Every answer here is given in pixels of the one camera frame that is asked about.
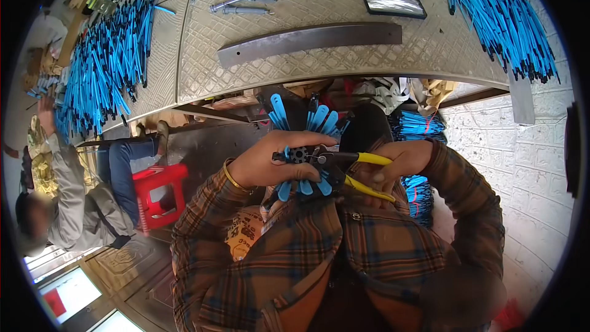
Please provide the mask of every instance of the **gold bangle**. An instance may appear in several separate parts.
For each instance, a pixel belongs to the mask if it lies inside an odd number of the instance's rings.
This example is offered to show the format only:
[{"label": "gold bangle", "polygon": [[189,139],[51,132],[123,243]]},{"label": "gold bangle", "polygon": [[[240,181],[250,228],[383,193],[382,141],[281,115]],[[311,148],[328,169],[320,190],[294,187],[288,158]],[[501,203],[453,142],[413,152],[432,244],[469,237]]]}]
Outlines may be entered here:
[{"label": "gold bangle", "polygon": [[239,183],[237,183],[234,178],[230,175],[229,171],[227,170],[227,164],[233,162],[235,159],[234,158],[227,158],[225,160],[225,162],[223,162],[223,172],[225,173],[225,177],[227,177],[228,180],[230,180],[230,182],[232,182],[232,184],[236,187],[239,188],[240,190],[242,190],[243,192],[247,192],[248,194],[252,195],[252,193],[254,192],[254,190],[246,190],[245,188],[243,188],[242,186],[240,186]]}]

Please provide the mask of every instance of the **gray jacket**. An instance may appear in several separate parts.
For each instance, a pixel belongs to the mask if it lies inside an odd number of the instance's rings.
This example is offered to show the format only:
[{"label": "gray jacket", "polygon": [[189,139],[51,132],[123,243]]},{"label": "gray jacket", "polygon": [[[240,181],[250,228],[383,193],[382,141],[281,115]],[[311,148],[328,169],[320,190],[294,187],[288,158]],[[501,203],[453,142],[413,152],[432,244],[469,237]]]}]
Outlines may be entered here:
[{"label": "gray jacket", "polygon": [[132,235],[133,223],[114,199],[110,186],[100,183],[85,194],[84,168],[76,149],[64,142],[59,133],[48,138],[53,153],[51,167],[57,179],[58,195],[55,217],[48,230],[48,240],[66,251],[84,251],[114,242],[115,237],[100,220],[92,201],[119,235]]}]

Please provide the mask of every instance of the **window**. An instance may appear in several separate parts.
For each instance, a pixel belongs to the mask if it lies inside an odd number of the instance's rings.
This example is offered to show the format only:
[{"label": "window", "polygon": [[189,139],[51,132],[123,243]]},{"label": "window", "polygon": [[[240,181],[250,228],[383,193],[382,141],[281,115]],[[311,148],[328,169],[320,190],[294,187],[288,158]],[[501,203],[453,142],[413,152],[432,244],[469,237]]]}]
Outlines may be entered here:
[{"label": "window", "polygon": [[84,271],[74,268],[72,271],[39,289],[59,323],[90,304],[101,295],[100,291]]},{"label": "window", "polygon": [[137,327],[119,310],[97,323],[96,326],[89,329],[87,332],[143,332],[144,330]]},{"label": "window", "polygon": [[88,255],[94,251],[101,249],[101,247],[94,247],[87,251],[63,251],[62,249],[52,245],[46,247],[43,253],[40,255],[29,258],[24,258],[26,267],[29,269],[29,273],[33,278],[33,283],[39,283],[44,278],[54,274],[72,264],[73,262],[82,258],[82,256]]}]

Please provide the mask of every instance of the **red sign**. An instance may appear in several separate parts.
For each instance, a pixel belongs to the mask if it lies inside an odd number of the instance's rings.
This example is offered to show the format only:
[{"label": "red sign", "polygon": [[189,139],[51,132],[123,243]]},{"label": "red sign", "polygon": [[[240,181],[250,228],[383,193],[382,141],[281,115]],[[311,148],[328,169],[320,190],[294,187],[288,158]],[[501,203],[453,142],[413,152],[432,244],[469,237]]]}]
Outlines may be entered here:
[{"label": "red sign", "polygon": [[55,318],[65,313],[64,303],[61,301],[60,295],[57,293],[56,288],[43,295],[43,298],[55,314]]}]

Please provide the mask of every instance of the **sleeve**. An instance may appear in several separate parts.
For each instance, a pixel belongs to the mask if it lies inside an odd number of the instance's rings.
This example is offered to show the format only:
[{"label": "sleeve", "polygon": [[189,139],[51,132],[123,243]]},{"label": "sleeve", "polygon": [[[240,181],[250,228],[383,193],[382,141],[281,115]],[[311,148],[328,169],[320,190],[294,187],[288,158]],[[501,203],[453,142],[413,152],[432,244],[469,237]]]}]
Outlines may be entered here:
[{"label": "sleeve", "polygon": [[59,133],[48,138],[53,154],[51,168],[57,180],[57,214],[49,227],[49,239],[56,246],[68,248],[82,234],[85,187],[84,168],[76,148],[66,144]]},{"label": "sleeve", "polygon": [[457,219],[451,246],[461,263],[488,270],[502,279],[505,230],[500,198],[485,178],[459,153],[437,140],[429,164],[420,173],[435,187]]},{"label": "sleeve", "polygon": [[233,262],[224,242],[227,227],[248,197],[221,170],[201,185],[174,226],[171,250],[176,282],[172,294],[179,331],[195,331],[205,292]]}]

